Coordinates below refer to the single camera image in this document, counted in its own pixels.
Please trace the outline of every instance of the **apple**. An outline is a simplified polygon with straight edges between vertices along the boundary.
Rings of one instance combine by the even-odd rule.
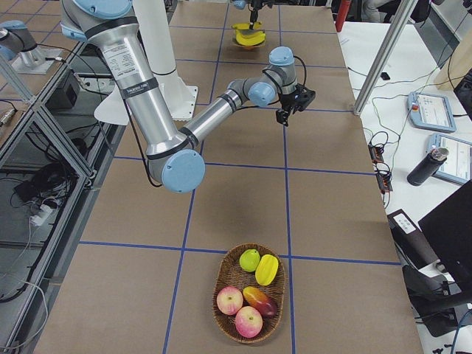
[[[243,307],[243,295],[238,288],[226,286],[216,296],[216,305],[225,315],[234,315]]]
[[[259,311],[252,306],[244,306],[236,313],[236,330],[246,338],[259,334],[263,328],[263,318]]]

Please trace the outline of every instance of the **small robot arm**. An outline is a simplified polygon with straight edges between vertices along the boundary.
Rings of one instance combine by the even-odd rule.
[[[138,21],[129,0],[61,0],[63,34],[97,46],[147,141],[151,177],[173,192],[189,192],[202,181],[203,158],[193,150],[242,104],[266,106],[279,95],[277,120],[287,125],[303,111],[314,92],[298,84],[294,57],[287,47],[274,49],[259,77],[231,82],[205,110],[178,130],[137,38]]]
[[[31,36],[26,25],[18,20],[5,21],[0,24],[0,55],[12,60],[17,54],[25,66],[35,68],[46,58]]]

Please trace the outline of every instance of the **white pole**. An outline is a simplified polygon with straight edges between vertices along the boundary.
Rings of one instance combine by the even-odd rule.
[[[134,0],[133,8],[150,68],[159,82],[172,118],[190,120],[198,88],[186,86],[178,76],[164,1]]]

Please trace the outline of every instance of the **robot arm label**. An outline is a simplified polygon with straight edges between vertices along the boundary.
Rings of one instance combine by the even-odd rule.
[[[115,79],[121,79],[138,72],[133,55],[124,44],[105,50],[103,57]]]

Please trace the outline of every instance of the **blue joint cap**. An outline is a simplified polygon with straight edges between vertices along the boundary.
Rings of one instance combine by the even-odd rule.
[[[245,0],[235,0],[233,1],[233,5],[238,9],[238,10],[244,10],[246,8],[246,1]]]
[[[20,20],[10,20],[2,22],[0,27],[5,28],[6,30],[24,30],[27,28],[27,25]]]
[[[14,52],[12,52],[11,50],[9,50],[7,47],[5,46],[0,46],[0,55],[5,58],[7,61],[9,60],[12,60],[16,54]]]
[[[65,35],[67,38],[71,38],[79,42],[87,42],[87,37],[84,32],[77,31],[77,29],[67,27],[63,24],[60,24],[60,26],[62,28],[62,34]]]
[[[171,192],[187,193],[198,187],[205,176],[204,159],[194,150],[174,153],[162,169],[162,184]]]
[[[259,107],[266,107],[275,98],[275,90],[268,83],[255,83],[249,89],[249,99]]]
[[[287,46],[278,46],[268,55],[268,61],[272,65],[287,66],[294,63],[294,54],[292,49]]]
[[[131,9],[131,0],[72,0],[82,11],[94,17],[114,20]]]

